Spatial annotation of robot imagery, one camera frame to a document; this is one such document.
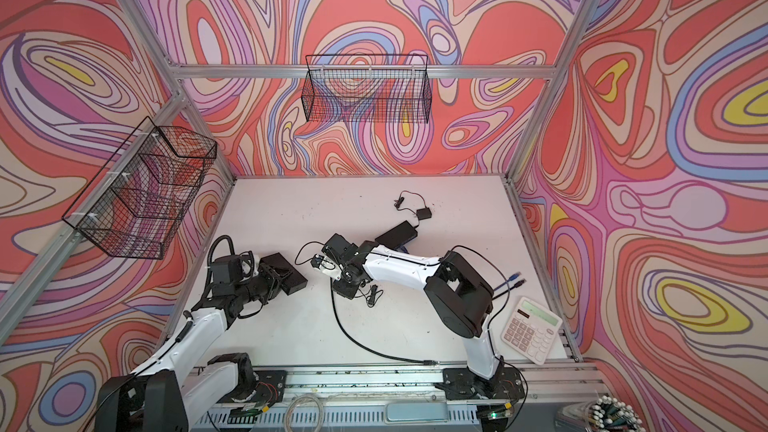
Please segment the black network switch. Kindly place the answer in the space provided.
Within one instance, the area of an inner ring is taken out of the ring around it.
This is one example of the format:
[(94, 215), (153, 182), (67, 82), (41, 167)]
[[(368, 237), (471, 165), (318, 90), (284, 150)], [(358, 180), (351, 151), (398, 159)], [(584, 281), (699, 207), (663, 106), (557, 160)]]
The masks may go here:
[(308, 280), (281, 253), (273, 253), (262, 257), (260, 266), (266, 267), (277, 279), (279, 289), (286, 295), (292, 295), (303, 290)]
[(379, 235), (375, 241), (391, 250), (399, 250), (418, 236), (417, 228), (409, 221), (403, 221)]

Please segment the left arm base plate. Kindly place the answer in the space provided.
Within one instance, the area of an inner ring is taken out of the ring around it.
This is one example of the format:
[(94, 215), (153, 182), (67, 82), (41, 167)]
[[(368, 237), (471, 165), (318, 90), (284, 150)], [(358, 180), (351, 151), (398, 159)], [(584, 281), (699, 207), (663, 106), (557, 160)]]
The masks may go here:
[(255, 372), (256, 382), (253, 387), (243, 394), (228, 394), (220, 399), (220, 403), (254, 403), (256, 405), (275, 405), (282, 402), (285, 390), (288, 372), (286, 370), (257, 370)]

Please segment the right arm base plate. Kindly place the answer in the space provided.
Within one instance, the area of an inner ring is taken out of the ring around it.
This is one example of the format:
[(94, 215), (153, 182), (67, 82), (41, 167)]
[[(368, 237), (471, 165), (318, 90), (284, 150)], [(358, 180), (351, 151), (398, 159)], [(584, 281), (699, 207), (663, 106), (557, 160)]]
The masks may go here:
[(467, 367), (446, 368), (442, 381), (435, 387), (442, 390), (448, 400), (511, 400), (517, 402), (526, 396), (526, 388), (520, 371), (500, 365), (490, 379), (484, 379)]

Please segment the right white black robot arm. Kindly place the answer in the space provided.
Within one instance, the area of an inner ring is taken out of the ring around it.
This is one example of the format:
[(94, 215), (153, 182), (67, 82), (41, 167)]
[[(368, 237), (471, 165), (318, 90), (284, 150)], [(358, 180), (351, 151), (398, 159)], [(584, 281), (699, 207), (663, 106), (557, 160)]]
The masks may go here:
[(369, 284), (390, 282), (424, 292), (441, 322), (463, 339), (469, 391), (492, 398), (503, 366), (485, 331), (493, 311), (493, 290), (471, 264), (454, 250), (441, 257), (420, 257), (373, 241), (357, 246), (339, 234), (321, 249), (314, 267), (330, 277), (331, 296), (349, 300)]

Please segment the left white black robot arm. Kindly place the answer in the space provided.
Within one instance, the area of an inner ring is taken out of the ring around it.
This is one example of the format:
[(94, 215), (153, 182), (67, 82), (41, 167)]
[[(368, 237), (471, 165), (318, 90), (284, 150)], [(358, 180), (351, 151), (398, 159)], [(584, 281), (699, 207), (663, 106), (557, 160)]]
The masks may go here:
[(247, 318), (245, 306), (267, 305), (293, 270), (273, 257), (236, 252), (228, 235), (214, 242), (226, 243), (228, 252), (207, 255), (201, 297), (185, 311), (181, 328), (131, 372), (104, 383), (87, 428), (187, 431), (220, 399), (245, 400), (256, 390), (257, 378), (246, 353), (219, 355), (198, 377), (190, 374), (236, 321)]

